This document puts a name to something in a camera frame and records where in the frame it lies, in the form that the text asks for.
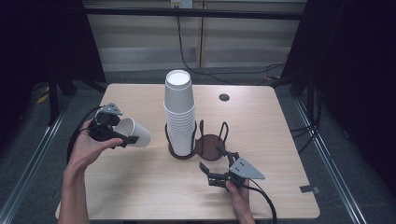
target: power cable on wall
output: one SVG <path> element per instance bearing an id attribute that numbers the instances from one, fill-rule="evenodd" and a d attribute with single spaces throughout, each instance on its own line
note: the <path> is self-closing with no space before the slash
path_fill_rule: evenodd
<path id="1" fill-rule="evenodd" d="M 204 72 L 199 72 L 199 71 L 195 71 L 193 69 L 191 69 L 187 62 L 186 59 L 184 57 L 184 51 L 183 51 L 183 42 L 181 40 L 181 28 L 180 28 L 180 17 L 177 17 L 177 30 L 178 30 L 178 42 L 179 42 L 179 49 L 180 49 L 180 56 L 181 56 L 181 61 L 183 62 L 184 66 L 190 71 L 193 72 L 197 75 L 202 75 L 202 76 L 209 76 L 209 77 L 213 77 L 214 79 L 217 79 L 221 82 L 230 84 L 230 85 L 237 85 L 234 84 L 232 82 L 229 82 L 227 80 L 221 79 L 219 77 L 215 77 L 214 75 L 230 75 L 230 74 L 237 74 L 237 75 L 253 75 L 253 74 L 260 74 L 260 73 L 266 73 L 266 76 L 264 77 L 264 80 L 261 81 L 260 83 L 255 84 L 255 86 L 260 86 L 262 83 L 264 83 L 267 78 L 269 77 L 269 71 L 274 70 L 276 68 L 278 68 L 281 65 L 284 65 L 285 63 L 274 63 L 274 64 L 270 64 L 268 66 L 266 66 L 266 68 L 264 70 L 261 71 L 255 71 L 255 72 L 216 72 L 216 73 L 204 73 Z"/>

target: black curtain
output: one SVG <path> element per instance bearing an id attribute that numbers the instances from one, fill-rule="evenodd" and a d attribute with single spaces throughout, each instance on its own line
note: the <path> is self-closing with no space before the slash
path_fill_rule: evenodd
<path id="1" fill-rule="evenodd" d="M 292 82 L 293 95 L 301 95 L 308 85 L 310 76 L 318 75 L 344 1 L 306 1 L 304 14 L 316 17 L 300 21 L 282 72 L 282 78 Z"/>
<path id="2" fill-rule="evenodd" d="M 87 15 L 67 9 L 80 0 L 0 1 L 1 136 L 7 140 L 25 110 L 32 87 L 53 72 L 66 94 L 72 79 L 106 82 Z"/>
<path id="3" fill-rule="evenodd" d="M 396 3 L 346 1 L 317 83 L 396 196 Z"/>

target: gray carpet floor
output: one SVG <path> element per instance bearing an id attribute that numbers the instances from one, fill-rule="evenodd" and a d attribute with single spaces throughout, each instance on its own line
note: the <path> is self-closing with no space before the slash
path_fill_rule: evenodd
<path id="1" fill-rule="evenodd" d="M 263 68 L 238 69 L 206 69 L 206 72 L 246 72 L 258 71 Z M 274 69 L 269 74 L 276 76 L 281 70 Z M 107 84 L 110 83 L 164 83 L 169 70 L 118 72 L 106 74 Z M 214 75 L 232 84 L 268 85 L 273 80 L 265 79 L 265 73 L 241 75 Z M 194 85 L 229 85 L 211 76 L 191 73 Z M 62 124 L 49 145 L 38 170 L 29 185 L 29 189 L 21 201 L 19 209 L 11 223 L 54 223 L 55 210 L 60 201 L 63 170 L 66 165 L 66 148 L 71 136 L 82 116 L 91 108 L 99 105 L 103 94 L 82 83 L 76 83 L 77 94 L 65 97 L 60 93 L 60 108 L 67 107 Z M 36 105 L 35 101 L 43 89 L 32 92 L 29 109 L 21 120 L 18 132 L 7 145 L 7 150 L 0 158 L 0 206 L 5 204 L 9 194 L 16 186 L 27 163 L 35 153 L 41 137 L 47 130 L 50 117 L 49 102 Z M 304 127 L 295 98 L 290 95 L 290 85 L 276 88 L 276 95 L 290 129 Z M 365 162 L 356 145 L 345 138 L 344 130 L 323 104 L 319 132 L 332 153 L 340 173 L 344 177 L 351 193 L 356 198 L 367 223 L 396 223 L 396 200 L 377 173 Z M 303 147 L 309 139 L 304 134 L 295 139 L 297 148 Z M 315 145 L 311 142 L 300 154 L 308 179 L 312 186 L 318 187 L 316 194 L 320 216 L 311 220 L 279 220 L 278 223 L 353 223 L 337 189 L 332 182 Z M 114 221 L 94 221 L 93 223 L 121 223 Z"/>

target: human arm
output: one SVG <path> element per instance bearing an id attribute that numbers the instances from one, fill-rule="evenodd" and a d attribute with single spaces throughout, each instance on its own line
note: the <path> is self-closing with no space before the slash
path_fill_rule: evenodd
<path id="1" fill-rule="evenodd" d="M 119 138 L 105 142 L 97 142 L 90 138 L 86 128 L 90 120 L 83 125 L 73 147 L 70 161 L 64 170 L 62 184 L 61 210 L 58 224 L 63 223 L 89 223 L 87 200 L 85 191 L 85 171 L 109 147 L 122 143 Z"/>
<path id="2" fill-rule="evenodd" d="M 237 189 L 236 186 L 230 181 L 227 181 L 225 185 L 228 191 L 230 191 L 231 193 L 231 199 L 233 203 L 233 213 L 235 214 L 239 223 L 240 224 L 255 223 L 253 215 L 251 214 L 250 211 L 248 189 L 242 187 Z M 245 181 L 244 185 L 248 186 L 248 179 Z"/>

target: finger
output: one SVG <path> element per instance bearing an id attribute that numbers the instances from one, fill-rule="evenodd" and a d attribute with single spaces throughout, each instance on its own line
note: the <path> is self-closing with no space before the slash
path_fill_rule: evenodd
<path id="1" fill-rule="evenodd" d="M 89 119 L 89 120 L 85 121 L 85 122 L 82 124 L 82 126 L 81 126 L 81 130 L 87 129 L 87 128 L 90 126 L 91 121 L 92 121 L 92 119 Z"/>
<path id="2" fill-rule="evenodd" d="M 233 183 L 231 183 L 229 180 L 225 182 L 225 187 L 227 187 L 227 189 L 231 192 L 231 194 L 238 193 L 238 189 L 236 188 L 236 186 Z"/>
<path id="3" fill-rule="evenodd" d="M 249 186 L 249 181 L 248 181 L 248 179 L 245 180 L 244 185 L 245 185 L 245 186 Z M 240 194 L 241 194 L 242 198 L 245 199 L 245 200 L 248 202 L 248 199 L 249 199 L 249 196 L 248 196 L 248 194 L 249 194 L 249 189 L 241 188 L 241 189 L 240 189 Z"/>
<path id="4" fill-rule="evenodd" d="M 112 138 L 110 140 L 102 142 L 102 150 L 105 150 L 110 147 L 116 147 L 116 146 L 119 146 L 120 144 L 122 144 L 122 139 Z"/>

